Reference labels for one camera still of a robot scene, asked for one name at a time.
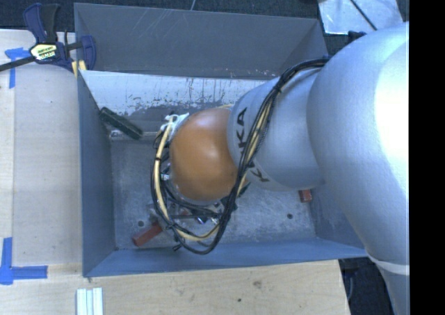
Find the small red object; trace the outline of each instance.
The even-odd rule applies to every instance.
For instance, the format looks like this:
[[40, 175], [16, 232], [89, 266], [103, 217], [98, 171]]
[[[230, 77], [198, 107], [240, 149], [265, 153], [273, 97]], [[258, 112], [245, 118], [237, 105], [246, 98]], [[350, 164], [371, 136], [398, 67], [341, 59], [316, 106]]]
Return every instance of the small red object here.
[[160, 224], [157, 221], [155, 221], [154, 223], [152, 223], [152, 226], [150, 228], [140, 231], [139, 233], [131, 237], [131, 239], [133, 240], [133, 243], [135, 245], [140, 247], [142, 245], [145, 245], [155, 236], [159, 235], [162, 231], [163, 230]]
[[310, 202], [312, 201], [312, 194], [309, 189], [306, 190], [299, 190], [298, 194], [300, 195], [300, 201], [301, 202]]

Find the gray bin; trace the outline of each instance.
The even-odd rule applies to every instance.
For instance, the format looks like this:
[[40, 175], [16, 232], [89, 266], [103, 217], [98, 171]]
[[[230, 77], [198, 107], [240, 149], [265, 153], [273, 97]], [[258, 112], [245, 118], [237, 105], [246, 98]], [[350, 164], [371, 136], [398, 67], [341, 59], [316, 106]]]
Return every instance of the gray bin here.
[[[221, 243], [206, 256], [173, 251], [167, 232], [143, 248], [131, 242], [149, 224], [151, 138], [165, 115], [234, 103], [290, 65], [325, 55], [318, 21], [88, 4], [75, 5], [75, 17], [76, 34], [91, 34], [97, 43], [95, 71], [78, 79], [84, 276], [366, 255], [324, 186], [308, 204], [296, 191], [249, 187]], [[104, 106], [146, 137], [115, 133], [99, 119]]]

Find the black object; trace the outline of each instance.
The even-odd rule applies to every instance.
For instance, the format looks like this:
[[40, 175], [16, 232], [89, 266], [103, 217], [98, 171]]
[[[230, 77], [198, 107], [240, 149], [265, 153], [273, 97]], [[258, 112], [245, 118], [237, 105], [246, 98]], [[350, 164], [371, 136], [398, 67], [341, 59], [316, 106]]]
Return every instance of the black object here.
[[143, 135], [143, 131], [141, 129], [132, 124], [126, 118], [119, 116], [117, 113], [113, 112], [109, 108], [103, 107], [99, 113], [99, 116], [101, 121], [113, 125], [124, 134], [135, 140], [140, 139]]

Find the orange object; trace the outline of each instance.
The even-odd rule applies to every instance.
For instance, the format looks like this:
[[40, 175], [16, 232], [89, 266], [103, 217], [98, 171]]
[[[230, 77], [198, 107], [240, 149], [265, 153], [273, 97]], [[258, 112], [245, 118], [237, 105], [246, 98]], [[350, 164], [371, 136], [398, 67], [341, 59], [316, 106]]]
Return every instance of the orange object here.
[[238, 168], [227, 146], [228, 108], [191, 115], [170, 144], [171, 181], [188, 199], [210, 202], [228, 195]]

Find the blue tape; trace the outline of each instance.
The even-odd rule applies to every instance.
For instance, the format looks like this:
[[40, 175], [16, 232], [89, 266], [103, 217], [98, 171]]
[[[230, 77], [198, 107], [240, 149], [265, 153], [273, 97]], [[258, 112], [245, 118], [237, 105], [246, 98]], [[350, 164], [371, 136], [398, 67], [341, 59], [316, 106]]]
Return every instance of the blue tape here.
[[[5, 50], [5, 54], [11, 61], [21, 58], [28, 58], [30, 56], [29, 51], [23, 48], [14, 48]], [[15, 68], [12, 68], [9, 73], [9, 88], [12, 89], [15, 86]]]
[[11, 285], [14, 280], [45, 279], [48, 277], [48, 266], [12, 267], [13, 238], [3, 239], [1, 253], [0, 284]]

